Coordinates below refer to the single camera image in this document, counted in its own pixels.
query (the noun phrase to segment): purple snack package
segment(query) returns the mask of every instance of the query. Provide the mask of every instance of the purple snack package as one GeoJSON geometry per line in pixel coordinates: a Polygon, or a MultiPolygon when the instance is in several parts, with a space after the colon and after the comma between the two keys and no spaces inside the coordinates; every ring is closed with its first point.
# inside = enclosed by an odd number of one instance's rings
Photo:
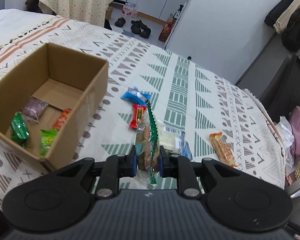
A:
{"type": "Polygon", "coordinates": [[[37,98],[31,97],[28,103],[21,109],[23,117],[31,122],[39,122],[39,117],[49,104],[37,98]]]}

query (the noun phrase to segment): red candy wrapper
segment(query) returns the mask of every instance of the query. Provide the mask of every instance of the red candy wrapper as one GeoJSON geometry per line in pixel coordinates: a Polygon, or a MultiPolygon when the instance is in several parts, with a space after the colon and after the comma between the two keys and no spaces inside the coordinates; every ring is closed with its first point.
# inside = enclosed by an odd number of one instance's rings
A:
{"type": "Polygon", "coordinates": [[[147,106],[141,106],[141,105],[132,105],[133,110],[133,118],[130,123],[130,127],[137,129],[139,121],[143,115],[143,112],[147,109],[147,106]]]}
{"type": "Polygon", "coordinates": [[[72,109],[70,108],[64,110],[61,116],[56,120],[56,122],[52,126],[52,129],[59,131],[63,127],[63,124],[66,121],[67,116],[70,114],[71,111],[72,109]]]}

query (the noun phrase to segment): tablecloth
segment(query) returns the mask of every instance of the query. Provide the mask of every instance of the tablecloth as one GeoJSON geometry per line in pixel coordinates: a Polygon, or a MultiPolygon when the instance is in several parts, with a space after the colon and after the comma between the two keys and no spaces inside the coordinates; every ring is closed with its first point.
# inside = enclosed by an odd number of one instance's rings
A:
{"type": "MultiPolygon", "coordinates": [[[[0,47],[0,79],[42,44],[53,42],[109,61],[107,92],[78,143],[73,161],[104,161],[128,154],[135,142],[129,128],[131,103],[120,96],[130,86],[151,94],[158,120],[186,132],[194,161],[218,157],[208,140],[223,131],[237,169],[284,187],[284,151],[255,98],[227,80],[170,51],[88,23],[52,17],[0,47]]],[[[0,145],[0,205],[12,188],[40,176],[0,145]]],[[[176,180],[157,177],[157,188],[176,180]]],[[[120,179],[121,188],[146,188],[138,178],[120,179]]]]}

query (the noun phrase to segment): tiled floor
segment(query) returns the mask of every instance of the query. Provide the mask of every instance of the tiled floor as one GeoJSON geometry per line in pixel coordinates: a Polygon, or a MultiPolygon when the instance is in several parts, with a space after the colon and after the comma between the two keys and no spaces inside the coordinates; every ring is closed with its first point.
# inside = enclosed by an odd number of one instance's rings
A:
{"type": "Polygon", "coordinates": [[[141,41],[149,42],[150,44],[153,44],[153,45],[156,45],[160,48],[163,48],[164,42],[161,42],[161,41],[158,40],[159,35],[161,33],[161,30],[163,28],[162,25],[157,24],[157,23],[152,22],[152,21],[147,20],[147,19],[140,18],[140,17],[130,18],[130,17],[122,14],[121,10],[115,9],[115,8],[112,11],[111,19],[109,20],[110,24],[114,25],[114,23],[118,20],[118,18],[121,18],[121,17],[125,18],[125,20],[126,20],[126,23],[122,27],[125,35],[130,36],[130,37],[134,37],[134,38],[136,38],[138,40],[141,40],[141,41]],[[147,25],[151,29],[151,34],[150,34],[149,39],[142,38],[139,35],[133,34],[131,32],[131,26],[132,26],[131,21],[132,20],[133,21],[141,20],[145,25],[147,25]]]}

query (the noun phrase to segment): cardboard box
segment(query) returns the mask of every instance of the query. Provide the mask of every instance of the cardboard box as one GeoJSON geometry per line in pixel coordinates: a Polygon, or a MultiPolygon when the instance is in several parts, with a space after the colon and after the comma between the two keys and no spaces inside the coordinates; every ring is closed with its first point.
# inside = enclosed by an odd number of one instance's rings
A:
{"type": "Polygon", "coordinates": [[[112,14],[112,10],[113,10],[113,7],[111,6],[108,6],[107,10],[106,10],[106,20],[110,20],[111,18],[111,14],[112,14]]]}
{"type": "Polygon", "coordinates": [[[39,171],[68,165],[106,92],[108,67],[107,60],[53,43],[30,54],[0,81],[0,144],[39,171]],[[39,123],[27,122],[30,137],[22,148],[10,139],[10,122],[30,96],[50,106],[39,123]],[[40,157],[40,130],[52,129],[66,108],[72,112],[46,156],[40,157]]]}

